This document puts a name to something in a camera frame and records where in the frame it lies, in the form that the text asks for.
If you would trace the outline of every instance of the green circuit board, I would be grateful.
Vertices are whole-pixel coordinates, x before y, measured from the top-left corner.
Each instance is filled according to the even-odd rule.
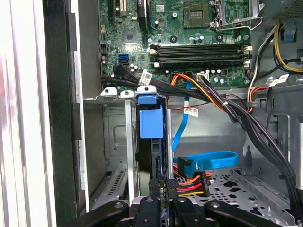
[[[195,11],[195,3],[203,3],[204,11]],[[130,54],[129,64],[138,67],[133,72],[141,76],[142,69],[153,74],[154,78],[171,82],[173,73],[192,72],[193,76],[207,70],[210,82],[216,87],[247,87],[248,82],[245,71],[249,65],[215,68],[181,68],[158,69],[151,64],[149,44],[166,45],[210,45],[210,44],[250,44],[250,31],[248,29],[217,32],[209,27],[212,8],[208,0],[150,0],[151,21],[158,21],[157,27],[148,32],[142,32],[137,19],[137,0],[126,0],[126,12],[114,14],[113,22],[109,19],[109,9],[121,8],[120,1],[100,0],[100,44],[107,44],[108,55],[106,64],[102,65],[102,73],[112,74],[113,66],[117,64],[119,53]],[[249,16],[249,0],[225,1],[226,21],[232,22],[236,18]],[[203,37],[195,42],[195,37]],[[179,87],[185,82],[180,80]]]

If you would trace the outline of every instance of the blue drive bay latch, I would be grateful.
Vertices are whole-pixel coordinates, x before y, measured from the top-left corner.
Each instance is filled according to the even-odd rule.
[[[156,94],[138,95],[139,105],[156,105],[158,96]],[[140,138],[159,139],[164,136],[163,109],[140,110]]]

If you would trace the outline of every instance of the screw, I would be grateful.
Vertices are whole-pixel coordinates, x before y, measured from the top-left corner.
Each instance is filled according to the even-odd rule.
[[[121,204],[120,202],[117,202],[114,207],[115,208],[121,208],[121,207],[123,207],[123,204]]]
[[[149,198],[146,199],[146,201],[147,202],[153,202],[153,199],[149,197]]]
[[[216,202],[212,202],[211,204],[210,204],[212,207],[215,207],[215,208],[218,208],[220,205],[218,204],[218,203],[216,203]]]
[[[179,198],[178,201],[179,202],[185,202],[186,200],[184,198]]]

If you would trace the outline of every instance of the blue sata port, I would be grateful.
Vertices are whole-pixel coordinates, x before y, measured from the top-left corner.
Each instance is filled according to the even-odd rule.
[[[129,60],[129,54],[127,54],[127,53],[119,53],[118,54],[118,61],[119,60]]]

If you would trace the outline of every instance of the motherboard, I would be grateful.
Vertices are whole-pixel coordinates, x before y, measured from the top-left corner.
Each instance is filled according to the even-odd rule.
[[[216,30],[217,0],[99,1],[103,75],[120,63],[137,77],[146,70],[168,83],[176,73],[205,76],[216,87],[250,83],[250,31]],[[249,8],[249,0],[225,0],[226,22],[248,17]]]

